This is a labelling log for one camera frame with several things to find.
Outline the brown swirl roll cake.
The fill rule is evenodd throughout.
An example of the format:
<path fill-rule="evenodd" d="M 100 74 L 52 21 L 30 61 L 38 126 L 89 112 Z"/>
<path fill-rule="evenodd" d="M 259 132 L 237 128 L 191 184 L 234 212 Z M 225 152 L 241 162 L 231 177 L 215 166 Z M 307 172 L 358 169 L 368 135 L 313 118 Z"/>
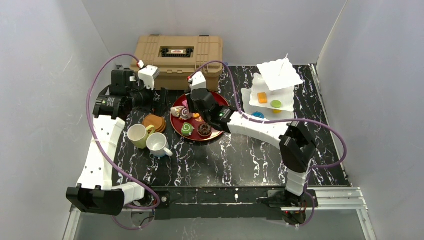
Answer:
<path fill-rule="evenodd" d="M 192 114 L 187 108 L 181 108 L 179 111 L 179 119 L 182 121 L 187 121 L 192 118 Z"/>

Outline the wooden coaster stack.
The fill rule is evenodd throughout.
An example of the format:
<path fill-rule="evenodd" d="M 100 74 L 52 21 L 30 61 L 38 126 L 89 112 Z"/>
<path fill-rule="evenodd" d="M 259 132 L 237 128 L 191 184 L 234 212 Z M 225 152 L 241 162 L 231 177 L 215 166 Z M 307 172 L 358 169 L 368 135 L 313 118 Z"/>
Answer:
<path fill-rule="evenodd" d="M 166 120 L 162 116 L 157 116 L 154 114 L 148 114 L 141 122 L 146 128 L 150 125 L 155 127 L 157 133 L 163 133 L 166 129 Z"/>

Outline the red round tray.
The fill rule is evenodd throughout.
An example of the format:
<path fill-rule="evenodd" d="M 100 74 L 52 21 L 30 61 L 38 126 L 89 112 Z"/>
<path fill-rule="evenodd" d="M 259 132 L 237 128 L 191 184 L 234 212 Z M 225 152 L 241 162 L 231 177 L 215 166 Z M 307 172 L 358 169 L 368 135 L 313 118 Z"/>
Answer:
<path fill-rule="evenodd" d="M 215 100 L 217 100 L 217 102 L 220 105 L 224 105 L 224 106 L 230 106 L 228 101 L 221 96 L 220 94 L 216 93 L 216 92 L 212 92 L 212 95 L 214 96 Z M 183 102 L 186 100 L 186 96 L 183 93 L 181 96 L 179 96 L 175 102 L 173 103 L 172 107 L 178 107 L 178 106 L 183 106 Z M 209 140 L 213 140 L 217 137 L 219 137 L 223 131 L 218 131 L 215 130 L 214 128 L 211 129 L 211 133 L 209 135 L 203 136 L 203 135 L 199 135 L 198 134 L 198 127 L 205 123 L 205 121 L 203 120 L 203 118 L 199 115 L 198 118 L 190 118 L 188 120 L 184 120 L 184 119 L 180 119 L 180 117 L 175 117 L 172 114 L 170 114 L 170 124 L 172 125 L 172 127 L 174 128 L 174 130 L 181 135 L 182 137 L 188 139 L 188 140 L 192 140 L 192 141 L 196 141 L 196 142 L 205 142 L 205 141 L 209 141 Z M 184 135 L 182 132 L 182 128 L 183 125 L 185 123 L 190 124 L 193 127 L 193 131 L 191 133 L 191 135 Z"/>

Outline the green swirl roll cake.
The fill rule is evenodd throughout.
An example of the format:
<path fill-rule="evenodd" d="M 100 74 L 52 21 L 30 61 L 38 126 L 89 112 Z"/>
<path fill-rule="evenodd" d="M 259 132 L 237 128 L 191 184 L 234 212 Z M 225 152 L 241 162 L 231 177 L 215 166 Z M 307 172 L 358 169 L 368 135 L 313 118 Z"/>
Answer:
<path fill-rule="evenodd" d="M 191 136 L 194 131 L 194 127 L 190 123 L 184 122 L 180 131 L 183 136 Z"/>

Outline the chocolate toy donut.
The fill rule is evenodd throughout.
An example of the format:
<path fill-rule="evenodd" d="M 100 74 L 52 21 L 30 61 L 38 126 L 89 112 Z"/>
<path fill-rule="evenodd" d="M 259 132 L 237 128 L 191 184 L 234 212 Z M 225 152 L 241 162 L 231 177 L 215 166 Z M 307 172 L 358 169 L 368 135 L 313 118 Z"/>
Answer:
<path fill-rule="evenodd" d="M 212 126 L 204 122 L 197 127 L 197 132 L 201 137 L 208 137 L 212 133 Z"/>

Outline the yellow green mug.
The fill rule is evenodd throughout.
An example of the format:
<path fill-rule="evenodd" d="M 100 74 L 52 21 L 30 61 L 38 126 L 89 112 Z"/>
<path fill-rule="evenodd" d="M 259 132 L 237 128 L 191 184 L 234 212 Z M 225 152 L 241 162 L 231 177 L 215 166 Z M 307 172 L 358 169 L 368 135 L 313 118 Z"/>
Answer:
<path fill-rule="evenodd" d="M 138 149 L 145 149 L 147 147 L 148 137 L 155 133 L 156 128 L 154 125 L 147 127 L 142 124 L 135 124 L 128 129 L 127 137 Z"/>

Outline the white grey mug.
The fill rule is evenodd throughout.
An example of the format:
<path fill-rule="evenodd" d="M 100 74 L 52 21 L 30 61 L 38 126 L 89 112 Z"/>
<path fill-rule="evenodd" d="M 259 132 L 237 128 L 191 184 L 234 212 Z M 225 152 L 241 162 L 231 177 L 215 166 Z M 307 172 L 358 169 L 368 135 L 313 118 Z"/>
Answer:
<path fill-rule="evenodd" d="M 160 132 L 151 134 L 146 140 L 146 146 L 154 157 L 173 156 L 166 136 Z"/>

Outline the tan plastic toolbox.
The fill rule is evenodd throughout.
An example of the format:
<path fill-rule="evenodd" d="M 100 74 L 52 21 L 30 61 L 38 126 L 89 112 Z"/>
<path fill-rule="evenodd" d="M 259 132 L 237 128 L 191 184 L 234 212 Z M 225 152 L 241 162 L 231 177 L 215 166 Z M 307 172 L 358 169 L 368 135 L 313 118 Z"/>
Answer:
<path fill-rule="evenodd" d="M 187 78 L 210 61 L 223 60 L 224 42 L 219 36 L 144 35 L 134 55 L 145 65 L 158 67 L 154 89 L 186 90 Z"/>

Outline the blue toy donut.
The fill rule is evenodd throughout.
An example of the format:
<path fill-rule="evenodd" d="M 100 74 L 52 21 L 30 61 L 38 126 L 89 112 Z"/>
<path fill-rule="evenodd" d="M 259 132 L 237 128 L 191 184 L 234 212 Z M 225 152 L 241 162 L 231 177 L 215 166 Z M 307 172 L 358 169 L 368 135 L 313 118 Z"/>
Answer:
<path fill-rule="evenodd" d="M 264 119 L 264 118 L 265 118 L 264 114 L 263 114 L 263 113 L 261 113 L 261 112 L 258 112 L 258 111 L 253 112 L 251 115 L 252 115 L 253 117 L 256 117 L 256 118 L 259 118 L 259 119 Z"/>

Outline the orange toy cake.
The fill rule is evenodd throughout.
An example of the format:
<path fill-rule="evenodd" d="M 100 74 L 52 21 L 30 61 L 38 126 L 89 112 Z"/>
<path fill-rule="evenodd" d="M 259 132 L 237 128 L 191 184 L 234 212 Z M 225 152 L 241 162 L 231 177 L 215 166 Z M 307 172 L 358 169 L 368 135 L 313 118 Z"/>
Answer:
<path fill-rule="evenodd" d="M 257 94 L 257 100 L 259 104 L 266 104 L 268 102 L 268 97 L 265 92 L 259 92 Z"/>

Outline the white tiered cake stand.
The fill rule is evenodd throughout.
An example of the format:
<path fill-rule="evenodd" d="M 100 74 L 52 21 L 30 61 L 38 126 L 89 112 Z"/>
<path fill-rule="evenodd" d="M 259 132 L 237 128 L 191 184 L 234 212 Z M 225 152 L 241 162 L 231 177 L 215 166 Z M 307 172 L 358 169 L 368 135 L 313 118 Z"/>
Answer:
<path fill-rule="evenodd" d="M 301 85 L 303 80 L 288 56 L 257 64 L 256 67 L 258 73 L 253 74 L 251 87 L 241 89 L 243 111 L 248 115 L 260 112 L 269 121 L 293 119 L 295 87 Z M 267 94 L 265 104 L 258 103 L 257 94 L 262 92 Z M 282 103 L 281 108 L 271 107 L 273 100 L 279 100 Z M 273 110 L 282 112 L 274 114 Z"/>

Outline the green toy macaron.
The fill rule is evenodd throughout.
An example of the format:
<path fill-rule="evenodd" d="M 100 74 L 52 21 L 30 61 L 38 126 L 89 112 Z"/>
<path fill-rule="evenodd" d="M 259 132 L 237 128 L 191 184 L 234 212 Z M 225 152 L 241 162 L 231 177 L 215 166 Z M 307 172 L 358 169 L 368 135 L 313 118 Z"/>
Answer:
<path fill-rule="evenodd" d="M 270 102 L 270 105 L 274 109 L 279 109 L 282 107 L 282 103 L 279 100 L 273 100 Z"/>

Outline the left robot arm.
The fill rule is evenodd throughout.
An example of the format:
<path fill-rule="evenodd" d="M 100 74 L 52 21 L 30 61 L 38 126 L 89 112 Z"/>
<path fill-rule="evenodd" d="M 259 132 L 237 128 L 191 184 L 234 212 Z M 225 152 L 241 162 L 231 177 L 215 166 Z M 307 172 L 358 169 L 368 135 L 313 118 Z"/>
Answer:
<path fill-rule="evenodd" d="M 145 188 L 136 182 L 113 186 L 112 173 L 128 115 L 135 110 L 149 112 L 157 103 L 155 79 L 159 73 L 152 65 L 137 72 L 129 68 L 112 70 L 111 83 L 88 110 L 93 137 L 76 186 L 66 190 L 67 200 L 81 212 L 117 216 L 126 205 L 145 197 Z"/>

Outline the pink toy cake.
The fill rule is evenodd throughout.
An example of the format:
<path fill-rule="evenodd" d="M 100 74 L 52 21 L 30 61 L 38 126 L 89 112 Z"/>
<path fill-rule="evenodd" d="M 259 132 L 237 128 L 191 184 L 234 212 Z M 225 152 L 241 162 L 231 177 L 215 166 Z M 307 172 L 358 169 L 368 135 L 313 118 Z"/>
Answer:
<path fill-rule="evenodd" d="M 187 101 L 187 100 L 184 100 L 184 101 L 182 102 L 182 105 L 183 105 L 186 109 L 189 109 L 189 105 L 188 105 L 188 101 Z"/>

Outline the white toy cake slice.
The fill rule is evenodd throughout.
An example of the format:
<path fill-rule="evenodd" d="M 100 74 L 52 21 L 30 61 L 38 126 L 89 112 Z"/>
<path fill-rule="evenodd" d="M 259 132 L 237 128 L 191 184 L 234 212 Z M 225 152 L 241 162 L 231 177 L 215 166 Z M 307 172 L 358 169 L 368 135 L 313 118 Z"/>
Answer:
<path fill-rule="evenodd" d="M 181 110 L 183 110 L 184 108 L 184 106 L 174 106 L 170 109 L 170 114 L 173 117 L 179 118 L 181 115 Z"/>

